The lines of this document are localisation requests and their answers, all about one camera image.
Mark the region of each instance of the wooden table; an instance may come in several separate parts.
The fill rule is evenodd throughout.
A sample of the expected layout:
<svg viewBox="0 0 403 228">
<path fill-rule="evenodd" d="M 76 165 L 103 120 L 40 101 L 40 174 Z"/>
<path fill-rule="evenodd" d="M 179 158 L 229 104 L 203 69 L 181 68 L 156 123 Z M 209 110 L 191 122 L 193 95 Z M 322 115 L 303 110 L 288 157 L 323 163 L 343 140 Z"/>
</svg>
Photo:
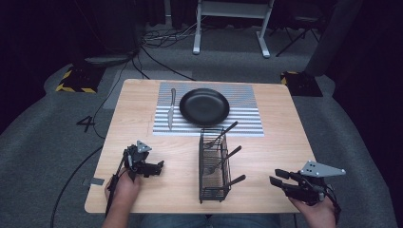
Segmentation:
<svg viewBox="0 0 403 228">
<path fill-rule="evenodd" d="M 246 180 L 235 184 L 223 202 L 205 200 L 200 204 L 199 137 L 153 135 L 161 82 L 170 81 L 125 81 L 94 178 L 108 181 L 116 172 L 124 150 L 140 140 L 152 147 L 146 161 L 164 161 L 164 167 L 160 176 L 142 178 L 142 190 L 132 212 L 297 212 L 284 193 L 269 181 L 276 168 L 295 172 L 308 160 L 315 159 L 286 86 L 248 84 L 255 93 L 264 137 L 227 137 L 230 150 L 242 146 L 230 159 L 231 176 L 245 174 Z M 103 186 L 91 185 L 85 206 L 89 213 L 105 212 L 106 181 Z"/>
</svg>

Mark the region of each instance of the dish rack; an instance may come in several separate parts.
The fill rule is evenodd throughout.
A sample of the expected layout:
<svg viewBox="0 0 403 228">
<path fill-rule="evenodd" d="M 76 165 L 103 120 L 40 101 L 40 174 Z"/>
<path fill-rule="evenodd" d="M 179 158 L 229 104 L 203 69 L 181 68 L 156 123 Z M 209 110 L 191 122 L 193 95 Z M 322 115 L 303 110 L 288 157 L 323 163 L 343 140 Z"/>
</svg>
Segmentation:
<svg viewBox="0 0 403 228">
<path fill-rule="evenodd" d="M 199 198 L 203 200 L 225 200 L 231 185 L 243 181 L 242 175 L 231 181 L 226 135 L 218 136 L 223 128 L 203 128 L 199 142 Z"/>
</svg>

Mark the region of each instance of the person's hand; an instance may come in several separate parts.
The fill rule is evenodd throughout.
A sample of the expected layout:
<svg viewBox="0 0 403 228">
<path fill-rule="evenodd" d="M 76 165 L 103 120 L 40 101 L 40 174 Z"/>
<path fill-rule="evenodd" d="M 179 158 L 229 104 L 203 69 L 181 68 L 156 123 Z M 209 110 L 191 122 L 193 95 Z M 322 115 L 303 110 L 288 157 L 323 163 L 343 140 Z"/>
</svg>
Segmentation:
<svg viewBox="0 0 403 228">
<path fill-rule="evenodd" d="M 140 191 L 140 177 L 136 177 L 133 181 L 128 176 L 128 170 L 123 168 L 119 173 L 119 181 L 116 185 L 115 195 L 113 196 L 112 205 L 118 205 L 125 210 L 130 211 L 134 201 L 139 195 Z M 110 185 L 110 180 L 105 187 L 106 200 L 109 199 L 110 191 L 107 189 Z"/>
<path fill-rule="evenodd" d="M 305 217 L 311 228 L 336 227 L 335 207 L 329 198 L 313 206 L 309 206 L 297 199 L 288 198 L 300 213 Z"/>
</svg>

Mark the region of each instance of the striped placemat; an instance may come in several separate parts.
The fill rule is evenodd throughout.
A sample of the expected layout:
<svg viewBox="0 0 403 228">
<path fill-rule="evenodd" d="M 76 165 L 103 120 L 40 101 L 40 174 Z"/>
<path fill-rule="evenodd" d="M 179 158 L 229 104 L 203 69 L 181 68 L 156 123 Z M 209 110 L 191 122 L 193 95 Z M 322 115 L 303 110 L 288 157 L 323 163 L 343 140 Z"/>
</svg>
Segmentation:
<svg viewBox="0 0 403 228">
<path fill-rule="evenodd" d="M 187 84 L 187 83 L 161 83 L 157 109 L 155 112 L 155 121 L 153 126 L 153 135 L 183 135 L 200 136 L 201 129 L 188 122 L 181 114 L 179 103 L 184 94 L 196 88 L 211 88 L 221 93 L 230 105 L 228 117 L 213 128 L 228 127 L 233 122 L 238 121 L 228 136 L 240 137 L 264 137 L 263 127 L 259 109 L 256 104 L 255 94 L 251 85 L 236 84 Z M 172 130 L 168 127 L 168 110 L 171 106 L 171 88 L 176 89 L 176 99 L 174 108 L 174 118 Z"/>
</svg>

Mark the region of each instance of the knife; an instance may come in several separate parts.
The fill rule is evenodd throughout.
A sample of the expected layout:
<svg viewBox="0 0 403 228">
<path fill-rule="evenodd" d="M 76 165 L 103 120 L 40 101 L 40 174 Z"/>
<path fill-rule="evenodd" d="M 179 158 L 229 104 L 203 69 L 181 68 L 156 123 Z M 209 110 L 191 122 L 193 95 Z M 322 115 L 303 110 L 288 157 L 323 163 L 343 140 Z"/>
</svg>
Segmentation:
<svg viewBox="0 0 403 228">
<path fill-rule="evenodd" d="M 172 93 L 172 101 L 171 101 L 171 107 L 169 108 L 169 111 L 168 111 L 168 126 L 169 126 L 169 130 L 172 130 L 172 122 L 173 122 L 173 119 L 174 119 L 174 106 L 175 106 L 176 89 L 172 88 L 171 93 Z"/>
</svg>

